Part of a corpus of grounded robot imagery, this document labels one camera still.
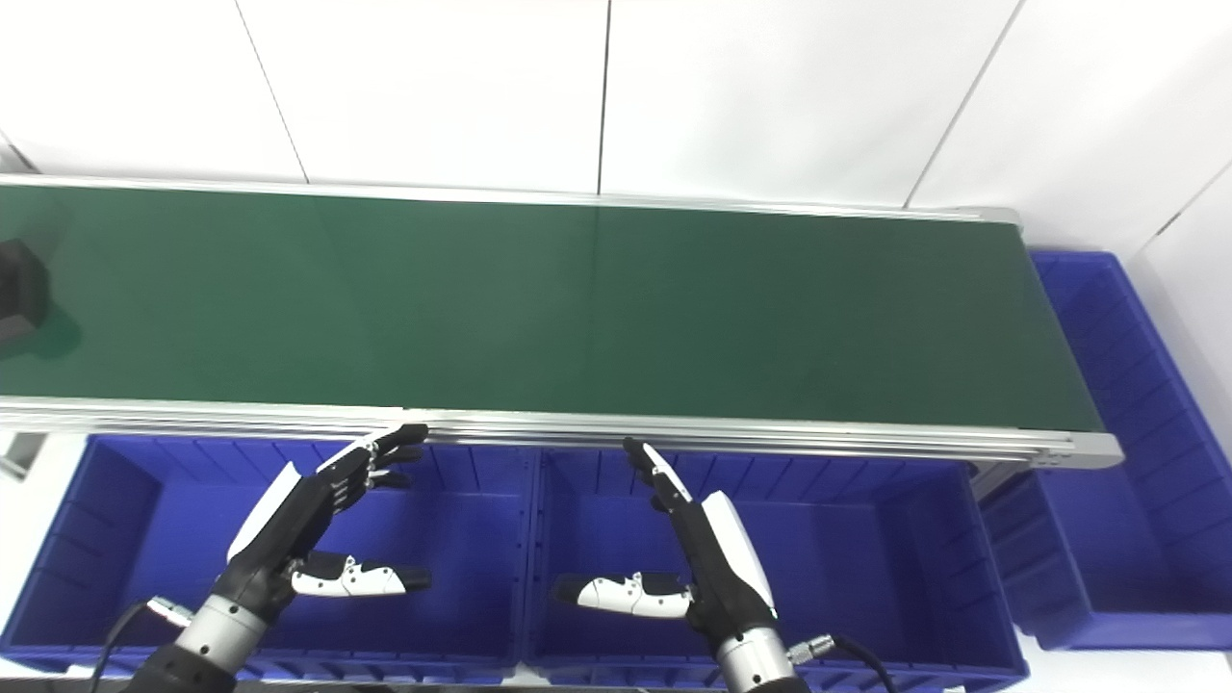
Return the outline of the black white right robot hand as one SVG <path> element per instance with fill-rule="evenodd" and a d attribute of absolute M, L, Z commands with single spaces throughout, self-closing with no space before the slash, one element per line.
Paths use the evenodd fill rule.
<path fill-rule="evenodd" d="M 678 471 L 647 440 L 625 438 L 634 474 L 652 490 L 652 506 L 669 519 L 692 580 L 669 573 L 565 575 L 553 587 L 564 603 L 659 620 L 686 620 L 716 657 L 748 642 L 784 649 L 772 591 L 752 536 L 731 497 L 695 499 Z"/>

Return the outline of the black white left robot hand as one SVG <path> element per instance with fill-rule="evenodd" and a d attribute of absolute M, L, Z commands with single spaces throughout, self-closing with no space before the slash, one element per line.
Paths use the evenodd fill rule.
<path fill-rule="evenodd" d="M 409 478 L 391 465 L 419 460 L 426 437 L 423 423 L 372 432 L 334 453 L 309 476 L 287 462 L 235 535 L 211 601 L 274 626 L 294 596 L 350 601 L 428 589 L 432 583 L 428 568 L 359 561 L 317 547 L 336 515 L 373 488 L 408 487 Z"/>

